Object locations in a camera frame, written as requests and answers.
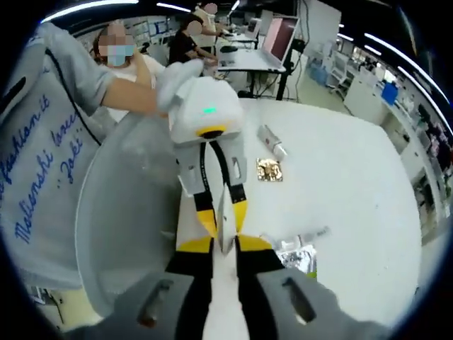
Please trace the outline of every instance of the white table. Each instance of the white table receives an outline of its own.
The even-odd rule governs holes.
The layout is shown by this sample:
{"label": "white table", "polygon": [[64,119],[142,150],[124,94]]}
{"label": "white table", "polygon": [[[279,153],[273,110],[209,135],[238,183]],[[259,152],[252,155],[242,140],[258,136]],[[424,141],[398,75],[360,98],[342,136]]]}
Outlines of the white table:
{"label": "white table", "polygon": [[[331,235],[316,242],[319,282],[335,292],[351,316],[394,325],[407,312],[417,287],[420,221],[413,189],[385,132],[324,108],[254,99],[241,103],[248,158],[243,233],[282,239],[329,226]],[[269,125],[289,152],[281,183],[257,179],[256,158],[272,157],[256,137],[261,123]],[[210,147],[206,170],[217,207],[222,175]],[[177,245],[206,234],[193,199],[183,194]],[[243,338],[234,256],[222,260],[218,249],[211,311],[223,313],[222,322],[210,313],[206,334]]]}
{"label": "white table", "polygon": [[233,34],[231,37],[228,37],[228,36],[223,36],[223,38],[227,41],[229,41],[230,43],[254,43],[255,44],[255,50],[256,48],[258,47],[258,39],[253,39],[253,38],[249,38],[248,36],[246,36],[244,33],[240,33],[240,34]]}
{"label": "white table", "polygon": [[237,50],[233,53],[234,64],[229,64],[227,66],[219,65],[219,71],[257,71],[271,73],[283,73],[286,71],[285,67],[276,67],[266,60],[260,50]]}

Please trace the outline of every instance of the green led light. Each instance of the green led light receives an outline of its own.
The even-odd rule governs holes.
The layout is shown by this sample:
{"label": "green led light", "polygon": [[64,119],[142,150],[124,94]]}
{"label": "green led light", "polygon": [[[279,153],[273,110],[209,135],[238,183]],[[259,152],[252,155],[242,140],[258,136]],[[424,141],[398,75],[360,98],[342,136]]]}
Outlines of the green led light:
{"label": "green led light", "polygon": [[203,112],[204,112],[204,113],[213,113],[213,112],[215,112],[215,111],[216,111],[215,108],[205,108],[205,109],[203,109]]}

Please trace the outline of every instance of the black stand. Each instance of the black stand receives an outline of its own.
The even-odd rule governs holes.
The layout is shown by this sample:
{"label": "black stand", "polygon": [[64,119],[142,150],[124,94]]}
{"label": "black stand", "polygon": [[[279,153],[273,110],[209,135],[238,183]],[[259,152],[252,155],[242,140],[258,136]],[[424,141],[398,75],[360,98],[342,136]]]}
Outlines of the black stand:
{"label": "black stand", "polygon": [[291,44],[291,48],[288,51],[285,61],[283,62],[283,66],[286,69],[286,72],[282,74],[282,78],[280,80],[280,84],[278,86],[277,98],[275,100],[281,101],[283,99],[283,94],[285,93],[286,83],[288,77],[294,71],[292,68],[294,65],[291,63],[291,56],[292,51],[296,50],[297,52],[304,53],[305,43],[302,40],[294,39]]}
{"label": "black stand", "polygon": [[292,56],[292,47],[288,51],[285,62],[283,62],[283,66],[285,67],[286,72],[282,73],[282,77],[280,78],[280,84],[278,85],[277,98],[275,98],[275,100],[277,100],[277,101],[281,101],[283,99],[283,94],[285,94],[286,82],[292,72],[291,68],[293,68],[293,66],[291,63],[291,56]]}

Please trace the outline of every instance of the foil packet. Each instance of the foil packet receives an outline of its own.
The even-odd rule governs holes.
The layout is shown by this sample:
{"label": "foil packet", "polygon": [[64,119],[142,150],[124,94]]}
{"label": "foil packet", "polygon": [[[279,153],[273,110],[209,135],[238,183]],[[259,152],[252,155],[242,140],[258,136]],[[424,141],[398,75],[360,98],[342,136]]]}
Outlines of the foil packet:
{"label": "foil packet", "polygon": [[256,159],[256,173],[258,180],[268,182],[283,181],[282,169],[280,163],[273,159]]}
{"label": "foil packet", "polygon": [[294,251],[275,251],[286,268],[296,268],[311,278],[316,278],[317,260],[313,244],[307,244]]}
{"label": "foil packet", "polygon": [[307,276],[316,278],[318,263],[313,242],[319,237],[324,237],[330,233],[329,227],[325,226],[314,232],[307,232],[290,239],[270,243],[273,245],[273,249],[283,266],[296,268],[307,274]]}

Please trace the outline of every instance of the blue container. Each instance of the blue container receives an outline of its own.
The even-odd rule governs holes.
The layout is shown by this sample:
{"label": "blue container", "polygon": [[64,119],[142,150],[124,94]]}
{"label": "blue container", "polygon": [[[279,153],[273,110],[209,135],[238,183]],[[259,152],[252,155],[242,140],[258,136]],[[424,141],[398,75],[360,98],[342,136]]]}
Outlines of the blue container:
{"label": "blue container", "polygon": [[393,105],[395,103],[396,97],[398,96],[398,89],[392,83],[387,83],[382,90],[382,98]]}
{"label": "blue container", "polygon": [[316,81],[319,85],[325,86],[327,82],[327,71],[321,65],[312,63],[310,66],[310,78]]}

